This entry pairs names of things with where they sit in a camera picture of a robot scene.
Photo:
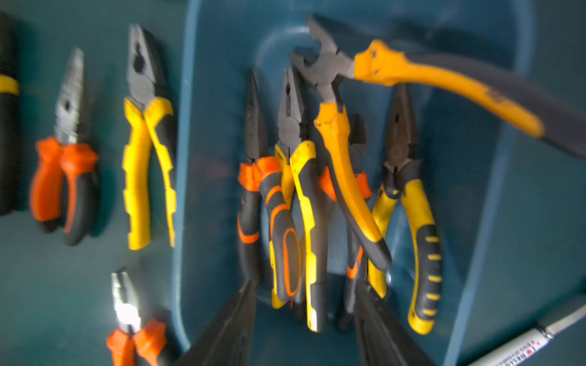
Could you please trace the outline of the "yellow grey pliers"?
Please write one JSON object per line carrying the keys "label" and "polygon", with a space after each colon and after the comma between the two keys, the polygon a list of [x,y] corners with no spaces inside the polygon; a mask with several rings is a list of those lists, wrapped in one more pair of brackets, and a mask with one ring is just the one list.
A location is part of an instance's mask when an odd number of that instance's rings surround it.
{"label": "yellow grey pliers", "polygon": [[1,215],[18,206],[21,158],[20,87],[15,22],[1,13]]}

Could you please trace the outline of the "black yellow striped pliers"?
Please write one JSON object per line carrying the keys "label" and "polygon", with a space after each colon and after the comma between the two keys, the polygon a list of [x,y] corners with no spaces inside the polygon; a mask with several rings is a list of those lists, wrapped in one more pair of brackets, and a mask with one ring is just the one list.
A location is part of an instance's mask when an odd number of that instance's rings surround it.
{"label": "black yellow striped pliers", "polygon": [[401,203],[406,212],[415,269],[407,319],[413,331],[427,335],[435,324],[442,294],[443,251],[421,179],[418,143],[410,85],[399,83],[394,88],[385,137],[386,161],[372,215],[385,235],[396,205]]}

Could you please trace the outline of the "orange striped black pliers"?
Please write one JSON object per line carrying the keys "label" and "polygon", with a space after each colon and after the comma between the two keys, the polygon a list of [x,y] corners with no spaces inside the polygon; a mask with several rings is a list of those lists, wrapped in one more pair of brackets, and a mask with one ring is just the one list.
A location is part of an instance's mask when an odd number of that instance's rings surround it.
{"label": "orange striped black pliers", "polygon": [[293,299],[302,274],[301,247],[282,190],[282,169],[269,154],[266,119],[253,70],[247,73],[244,140],[247,161],[240,165],[241,208],[237,215],[237,254],[241,273],[253,285],[263,281],[260,210],[268,220],[271,303],[276,309]]}

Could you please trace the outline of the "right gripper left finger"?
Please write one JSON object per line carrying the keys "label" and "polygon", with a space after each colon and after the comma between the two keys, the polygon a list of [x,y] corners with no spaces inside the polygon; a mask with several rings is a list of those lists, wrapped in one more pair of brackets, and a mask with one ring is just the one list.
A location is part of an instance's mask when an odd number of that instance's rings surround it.
{"label": "right gripper left finger", "polygon": [[176,365],[250,364],[256,316],[256,286],[245,281]]}

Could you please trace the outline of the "small orange pliers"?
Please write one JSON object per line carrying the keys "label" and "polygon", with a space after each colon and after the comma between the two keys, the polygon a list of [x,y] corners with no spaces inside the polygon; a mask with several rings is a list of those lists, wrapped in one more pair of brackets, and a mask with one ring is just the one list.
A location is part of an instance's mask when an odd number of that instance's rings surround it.
{"label": "small orange pliers", "polygon": [[173,354],[166,324],[143,318],[140,298],[125,267],[111,273],[111,292],[118,327],[108,336],[106,345],[113,365],[135,365],[136,355],[149,365],[171,365]]}

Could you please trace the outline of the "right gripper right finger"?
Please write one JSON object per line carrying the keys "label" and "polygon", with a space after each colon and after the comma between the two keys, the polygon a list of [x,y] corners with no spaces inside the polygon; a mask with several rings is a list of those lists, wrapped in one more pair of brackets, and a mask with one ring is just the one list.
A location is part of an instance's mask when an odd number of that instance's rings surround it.
{"label": "right gripper right finger", "polygon": [[361,365],[433,365],[366,281],[356,284],[355,327]]}

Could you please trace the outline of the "orange long nose pliers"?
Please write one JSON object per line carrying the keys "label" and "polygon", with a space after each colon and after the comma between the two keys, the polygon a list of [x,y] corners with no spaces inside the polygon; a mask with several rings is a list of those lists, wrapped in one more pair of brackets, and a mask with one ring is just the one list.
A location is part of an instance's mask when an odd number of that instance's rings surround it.
{"label": "orange long nose pliers", "polygon": [[99,202],[99,156],[83,139],[84,53],[73,48],[56,100],[53,135],[38,140],[30,189],[34,219],[46,233],[64,221],[64,242],[78,245],[91,231]]}

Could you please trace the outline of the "yellow black combination pliers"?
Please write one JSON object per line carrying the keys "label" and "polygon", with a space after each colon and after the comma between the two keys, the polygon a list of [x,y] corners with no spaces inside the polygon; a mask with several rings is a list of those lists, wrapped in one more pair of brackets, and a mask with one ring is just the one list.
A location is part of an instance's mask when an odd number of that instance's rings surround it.
{"label": "yellow black combination pliers", "polygon": [[128,96],[124,112],[131,133],[125,146],[124,200],[129,216],[128,245],[140,250],[151,241],[148,172],[151,151],[160,163],[169,243],[175,245],[177,120],[157,40],[137,23],[129,26]]}

